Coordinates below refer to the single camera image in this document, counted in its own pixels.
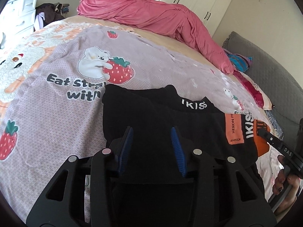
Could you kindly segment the white cluttered dresser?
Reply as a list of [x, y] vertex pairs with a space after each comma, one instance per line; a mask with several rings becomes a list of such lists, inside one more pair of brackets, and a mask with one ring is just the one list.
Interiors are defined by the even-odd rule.
[[37, 0], [8, 0], [1, 12], [1, 49], [34, 31]]

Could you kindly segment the grey padded headboard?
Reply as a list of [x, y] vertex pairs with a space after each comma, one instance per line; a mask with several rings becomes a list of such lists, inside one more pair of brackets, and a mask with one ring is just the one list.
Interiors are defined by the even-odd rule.
[[273, 116], [283, 130], [286, 144], [296, 147], [297, 132], [302, 119], [302, 88], [293, 76], [272, 56], [235, 31], [222, 47], [229, 52], [252, 57], [245, 72], [269, 97]]

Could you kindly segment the pink duvet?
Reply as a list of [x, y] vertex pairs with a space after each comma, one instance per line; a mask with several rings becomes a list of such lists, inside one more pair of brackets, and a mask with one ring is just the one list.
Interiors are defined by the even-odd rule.
[[223, 73], [234, 72], [223, 48], [212, 39], [200, 18], [184, 5], [156, 0], [80, 0], [77, 13], [176, 39], [201, 53]]

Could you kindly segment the black sweater with orange cuffs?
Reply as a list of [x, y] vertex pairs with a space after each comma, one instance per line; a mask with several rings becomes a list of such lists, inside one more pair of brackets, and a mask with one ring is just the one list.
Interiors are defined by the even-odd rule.
[[125, 138], [108, 181], [111, 226], [274, 226], [256, 161], [269, 146], [250, 115], [194, 108], [173, 86], [107, 85], [103, 133]]

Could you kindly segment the red patterned pillow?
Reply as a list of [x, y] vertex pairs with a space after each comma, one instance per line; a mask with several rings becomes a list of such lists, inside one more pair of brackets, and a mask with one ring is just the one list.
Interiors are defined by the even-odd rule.
[[250, 93], [258, 107], [265, 111], [272, 110], [273, 104], [269, 97], [261, 90], [259, 85], [256, 84], [248, 75], [236, 70], [233, 72], [233, 75]]

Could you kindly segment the dark clothes pile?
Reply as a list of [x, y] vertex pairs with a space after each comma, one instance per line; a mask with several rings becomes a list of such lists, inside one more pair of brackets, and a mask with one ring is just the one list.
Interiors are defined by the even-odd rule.
[[35, 31], [44, 28], [52, 22], [60, 21], [69, 12], [69, 4], [44, 3], [35, 8]]

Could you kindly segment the strawberry print bed sheet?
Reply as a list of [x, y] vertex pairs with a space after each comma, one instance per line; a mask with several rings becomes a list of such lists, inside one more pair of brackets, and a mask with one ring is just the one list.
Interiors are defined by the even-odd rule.
[[250, 93], [199, 52], [151, 32], [103, 25], [47, 40], [50, 55], [18, 87], [1, 122], [1, 196], [24, 226], [111, 226], [113, 153], [103, 133], [107, 85], [173, 86], [194, 108], [270, 122]]

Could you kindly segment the striped colourful garment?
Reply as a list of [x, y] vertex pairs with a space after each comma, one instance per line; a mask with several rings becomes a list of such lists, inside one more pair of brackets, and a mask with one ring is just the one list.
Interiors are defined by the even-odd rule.
[[226, 49], [224, 49], [224, 51], [236, 70], [246, 72], [250, 68], [253, 60], [252, 57], [246, 57], [241, 54], [233, 54]]

